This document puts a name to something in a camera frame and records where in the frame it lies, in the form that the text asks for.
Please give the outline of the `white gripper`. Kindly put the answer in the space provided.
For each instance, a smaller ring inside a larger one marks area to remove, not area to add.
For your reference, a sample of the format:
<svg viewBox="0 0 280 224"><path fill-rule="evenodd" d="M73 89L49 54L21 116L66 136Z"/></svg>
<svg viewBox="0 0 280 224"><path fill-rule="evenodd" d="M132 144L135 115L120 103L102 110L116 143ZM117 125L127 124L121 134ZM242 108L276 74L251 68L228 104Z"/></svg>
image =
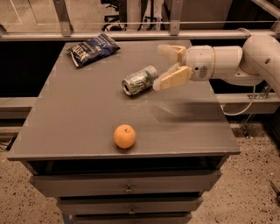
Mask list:
<svg viewBox="0 0 280 224"><path fill-rule="evenodd" d="M157 51L177 64L154 80L152 87L155 91L183 85L190 79L208 81L214 73L214 49L209 45L192 46L187 50L181 45L158 45Z"/></svg>

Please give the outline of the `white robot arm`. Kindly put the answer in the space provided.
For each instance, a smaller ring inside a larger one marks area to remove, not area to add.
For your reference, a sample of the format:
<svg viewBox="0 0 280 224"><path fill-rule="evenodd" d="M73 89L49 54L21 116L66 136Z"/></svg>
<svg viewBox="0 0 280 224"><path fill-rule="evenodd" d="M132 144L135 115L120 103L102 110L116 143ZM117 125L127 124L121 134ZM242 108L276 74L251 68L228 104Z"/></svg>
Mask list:
<svg viewBox="0 0 280 224"><path fill-rule="evenodd" d="M155 79L156 91L220 79L237 86L266 81L280 96L280 42L271 36L253 35L242 46L159 45L157 51L172 66Z"/></svg>

